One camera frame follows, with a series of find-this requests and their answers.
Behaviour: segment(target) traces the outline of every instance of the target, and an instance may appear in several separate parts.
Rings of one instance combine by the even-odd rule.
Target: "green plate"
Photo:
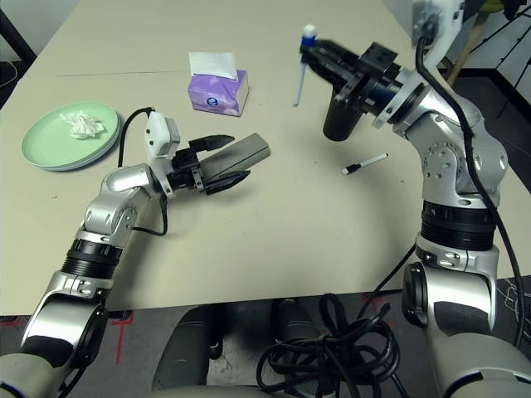
[[[82,110],[97,118],[105,131],[95,138],[70,136],[71,126],[59,114]],[[109,151],[118,138],[118,115],[101,102],[81,101],[51,111],[27,131],[22,140],[24,158],[46,170],[65,171],[94,162]]]

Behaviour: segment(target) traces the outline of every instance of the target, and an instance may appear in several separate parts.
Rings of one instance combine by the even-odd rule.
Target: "white marker cap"
[[[304,29],[302,30],[302,36],[303,37],[317,36],[317,27],[315,27],[315,25],[312,25],[311,23],[306,25]]]

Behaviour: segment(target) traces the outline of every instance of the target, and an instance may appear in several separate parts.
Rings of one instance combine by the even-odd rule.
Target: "black marker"
[[[369,160],[365,160],[361,163],[353,164],[352,166],[348,166],[343,169],[343,174],[345,176],[352,174],[353,172],[357,171],[361,167],[368,166],[369,164],[373,164],[376,162],[380,162],[381,160],[387,158],[389,156],[389,153],[382,153],[381,155],[375,156],[374,158],[370,158]]]

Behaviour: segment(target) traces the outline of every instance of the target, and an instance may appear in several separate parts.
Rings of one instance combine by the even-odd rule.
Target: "red tape mark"
[[[12,326],[12,327],[20,326],[20,317],[17,317],[14,321],[0,322],[0,326]]]
[[[118,346],[116,348],[116,365],[119,365],[119,360],[122,357],[122,345],[124,344],[124,328],[133,323],[134,311],[131,311],[129,318],[119,321],[113,321],[112,326],[119,326]]]

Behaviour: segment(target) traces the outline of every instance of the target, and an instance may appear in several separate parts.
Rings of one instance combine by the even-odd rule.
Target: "blue pen cap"
[[[312,46],[315,43],[315,38],[317,37],[317,28],[312,25],[306,25],[302,31],[302,40],[300,45],[302,46]]]

